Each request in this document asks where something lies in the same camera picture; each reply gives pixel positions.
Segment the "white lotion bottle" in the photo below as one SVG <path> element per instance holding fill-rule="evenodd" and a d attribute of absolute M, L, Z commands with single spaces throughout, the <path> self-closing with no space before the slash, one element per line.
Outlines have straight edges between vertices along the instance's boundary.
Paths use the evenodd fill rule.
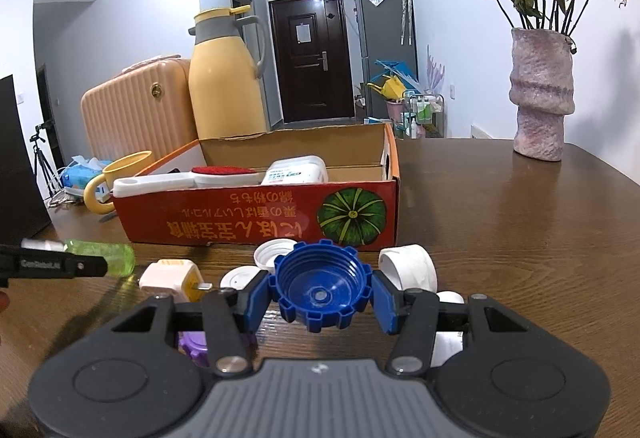
<path fill-rule="evenodd" d="M 463 304 L 463 297 L 453 291 L 441 291 L 437 293 L 441 302 L 449 304 Z M 431 367 L 438 368 L 442 366 L 449 358 L 462 351 L 463 349 L 463 333 L 462 332 L 437 332 L 434 349 L 432 354 Z"/>

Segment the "white round lid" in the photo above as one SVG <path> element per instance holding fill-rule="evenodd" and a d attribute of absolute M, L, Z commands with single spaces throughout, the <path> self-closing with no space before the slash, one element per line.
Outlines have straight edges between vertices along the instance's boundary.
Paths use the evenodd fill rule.
<path fill-rule="evenodd" d="M 241 266 L 228 271 L 219 281 L 219 288 L 242 291 L 262 269 L 257 266 Z"/>

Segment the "purple toothed cap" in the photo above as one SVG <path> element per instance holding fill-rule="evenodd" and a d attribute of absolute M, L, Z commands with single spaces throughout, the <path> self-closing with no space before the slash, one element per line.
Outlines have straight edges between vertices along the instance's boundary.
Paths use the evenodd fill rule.
<path fill-rule="evenodd" d="M 241 340 L 245 347 L 254 349 L 257 347 L 255 334 L 241 334 Z M 178 344 L 180 349 L 201 368 L 208 368 L 208 347 L 205 332 L 181 332 Z"/>

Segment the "white power adapter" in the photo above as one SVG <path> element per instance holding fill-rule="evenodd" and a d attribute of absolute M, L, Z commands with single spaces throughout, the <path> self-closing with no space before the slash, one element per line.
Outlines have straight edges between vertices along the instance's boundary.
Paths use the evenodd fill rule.
<path fill-rule="evenodd" d="M 190 259 L 174 258 L 150 264 L 138 284 L 146 295 L 168 295 L 177 303 L 197 303 L 214 288 L 203 279 L 198 265 Z"/>

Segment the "white ribbed bottle cap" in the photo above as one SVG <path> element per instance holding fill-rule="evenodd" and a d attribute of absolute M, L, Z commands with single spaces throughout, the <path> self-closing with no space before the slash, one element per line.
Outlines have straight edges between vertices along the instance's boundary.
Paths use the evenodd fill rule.
<path fill-rule="evenodd" d="M 267 270 L 268 273 L 274 273 L 276 258 L 292 252 L 295 244 L 295 240 L 286 238 L 272 239 L 262 243 L 254 250 L 254 264 L 262 270 Z"/>

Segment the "blue toothed bottle cap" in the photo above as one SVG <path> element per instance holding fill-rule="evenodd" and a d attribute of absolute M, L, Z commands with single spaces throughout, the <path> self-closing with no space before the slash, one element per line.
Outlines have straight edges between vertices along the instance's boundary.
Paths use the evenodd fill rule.
<path fill-rule="evenodd" d="M 299 242 L 274 258 L 269 288 L 286 322 L 299 322 L 310 333 L 341 330 L 369 304 L 372 268 L 352 247 L 330 240 Z"/>

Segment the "green spray bottle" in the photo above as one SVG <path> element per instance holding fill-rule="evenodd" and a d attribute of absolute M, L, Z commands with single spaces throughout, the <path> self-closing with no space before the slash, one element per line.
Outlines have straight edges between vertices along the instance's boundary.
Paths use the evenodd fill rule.
<path fill-rule="evenodd" d="M 56 242 L 50 240 L 23 239 L 24 249 L 65 252 L 76 256 L 102 257 L 107 265 L 107 276 L 126 278 L 137 266 L 134 249 L 124 243 L 89 242 L 77 239 Z"/>

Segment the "white red lint brush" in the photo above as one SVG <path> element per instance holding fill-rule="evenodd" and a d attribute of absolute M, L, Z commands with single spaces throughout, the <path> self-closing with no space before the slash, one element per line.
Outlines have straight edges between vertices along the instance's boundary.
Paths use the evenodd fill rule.
<path fill-rule="evenodd" d="M 140 175 L 114 181 L 112 196 L 129 198 L 154 192 L 259 185 L 264 174 L 234 166 L 201 166 L 190 172 Z"/>

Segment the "white wet wipes canister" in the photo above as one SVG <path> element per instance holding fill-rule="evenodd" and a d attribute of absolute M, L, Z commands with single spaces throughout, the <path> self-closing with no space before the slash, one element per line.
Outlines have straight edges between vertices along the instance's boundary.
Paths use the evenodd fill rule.
<path fill-rule="evenodd" d="M 274 161 L 265 172 L 262 186 L 324 184 L 329 181 L 326 163 L 316 155 Z"/>

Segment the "black monitor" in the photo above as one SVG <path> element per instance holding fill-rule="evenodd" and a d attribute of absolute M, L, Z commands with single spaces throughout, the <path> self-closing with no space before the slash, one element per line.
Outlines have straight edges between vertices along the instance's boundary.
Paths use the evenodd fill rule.
<path fill-rule="evenodd" d="M 20 245 L 51 224 L 24 144 L 13 76 L 0 82 L 0 240 Z"/>

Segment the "blue tissue pack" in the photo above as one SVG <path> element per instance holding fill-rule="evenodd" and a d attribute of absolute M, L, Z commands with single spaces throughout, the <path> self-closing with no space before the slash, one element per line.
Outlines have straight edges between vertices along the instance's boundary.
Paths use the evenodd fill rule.
<path fill-rule="evenodd" d="M 89 181 L 100 175 L 110 163 L 110 160 L 86 159 L 82 155 L 75 155 L 60 173 L 63 190 L 76 198 L 82 198 Z"/>

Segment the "orange cardboard box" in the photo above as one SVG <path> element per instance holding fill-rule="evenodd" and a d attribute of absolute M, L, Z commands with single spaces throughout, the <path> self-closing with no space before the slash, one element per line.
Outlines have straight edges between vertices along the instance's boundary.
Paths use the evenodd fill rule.
<path fill-rule="evenodd" d="M 142 173 L 175 176 L 198 166 L 236 166 L 264 174 L 274 162 L 300 157 L 320 158 L 328 179 L 318 184 L 170 186 L 115 195 L 115 209 L 136 243 L 202 247 L 329 239 L 364 251 L 395 244 L 400 172 L 394 133 L 384 123 L 194 140 Z"/>

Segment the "yellow ceramic mug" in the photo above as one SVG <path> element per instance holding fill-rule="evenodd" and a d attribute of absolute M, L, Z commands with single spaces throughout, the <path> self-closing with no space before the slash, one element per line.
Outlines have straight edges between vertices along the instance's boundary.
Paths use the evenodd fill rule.
<path fill-rule="evenodd" d="M 106 186 L 108 191 L 112 192 L 116 179 L 134 177 L 153 162 L 153 151 L 143 150 L 125 155 L 125 157 L 107 164 L 85 187 L 84 202 L 86 208 L 95 214 L 113 212 L 115 208 L 113 202 L 102 203 L 96 198 L 96 191 L 99 187 Z"/>

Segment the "white board on floor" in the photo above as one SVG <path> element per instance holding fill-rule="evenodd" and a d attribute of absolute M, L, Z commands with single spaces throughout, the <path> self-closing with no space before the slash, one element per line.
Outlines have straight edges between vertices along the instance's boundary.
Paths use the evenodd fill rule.
<path fill-rule="evenodd" d="M 491 139 L 491 136 L 484 131 L 483 128 L 480 128 L 475 124 L 471 125 L 470 133 L 471 137 L 475 139 Z"/>

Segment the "pink ribbed suitcase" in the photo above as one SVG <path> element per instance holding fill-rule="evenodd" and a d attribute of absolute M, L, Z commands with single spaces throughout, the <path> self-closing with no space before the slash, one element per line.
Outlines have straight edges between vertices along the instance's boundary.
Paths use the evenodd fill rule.
<path fill-rule="evenodd" d="M 160 159 L 197 139 L 189 69 L 188 59 L 156 57 L 86 91 L 80 111 L 92 154 L 114 161 L 149 150 Z"/>

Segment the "yellow thermos jug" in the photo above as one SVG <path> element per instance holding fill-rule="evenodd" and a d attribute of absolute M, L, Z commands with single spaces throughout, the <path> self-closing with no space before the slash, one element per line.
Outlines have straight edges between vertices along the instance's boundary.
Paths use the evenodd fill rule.
<path fill-rule="evenodd" d="M 264 25 L 250 6 L 204 10 L 189 30 L 194 47 L 189 93 L 198 139 L 233 138 L 268 131 L 264 75 Z"/>

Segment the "yellow watering can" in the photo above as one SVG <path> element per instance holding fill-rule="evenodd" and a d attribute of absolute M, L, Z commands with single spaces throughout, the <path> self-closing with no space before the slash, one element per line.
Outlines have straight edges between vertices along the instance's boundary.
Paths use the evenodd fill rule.
<path fill-rule="evenodd" d="M 404 82 L 402 82 L 398 76 L 385 76 L 382 85 L 368 82 L 367 87 L 378 92 L 378 94 L 390 102 L 397 102 L 397 100 L 403 99 L 406 91 Z"/>

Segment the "pink textured vase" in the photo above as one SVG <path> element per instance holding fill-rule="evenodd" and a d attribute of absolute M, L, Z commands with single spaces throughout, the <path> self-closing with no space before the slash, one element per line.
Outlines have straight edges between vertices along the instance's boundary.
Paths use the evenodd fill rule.
<path fill-rule="evenodd" d="M 575 111 L 571 38 L 553 30 L 514 29 L 509 99 L 518 107 L 513 149 L 559 162 L 564 120 Z"/>

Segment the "dark brown door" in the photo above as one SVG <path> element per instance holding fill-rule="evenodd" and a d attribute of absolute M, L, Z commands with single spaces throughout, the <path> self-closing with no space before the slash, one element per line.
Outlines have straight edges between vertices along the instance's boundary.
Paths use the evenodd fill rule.
<path fill-rule="evenodd" d="M 343 0 L 269 3 L 285 123 L 355 115 Z"/>

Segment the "grey refrigerator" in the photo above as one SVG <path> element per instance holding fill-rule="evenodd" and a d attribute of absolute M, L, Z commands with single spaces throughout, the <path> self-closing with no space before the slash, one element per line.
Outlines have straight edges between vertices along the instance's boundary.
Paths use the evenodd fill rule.
<path fill-rule="evenodd" d="M 416 47 L 409 45 L 408 34 L 401 43 L 402 0 L 355 0 L 355 4 L 367 116 L 383 119 L 388 113 L 385 99 L 368 86 L 369 82 L 381 83 L 375 76 L 383 73 L 384 67 L 376 61 L 401 62 L 416 78 Z"/>

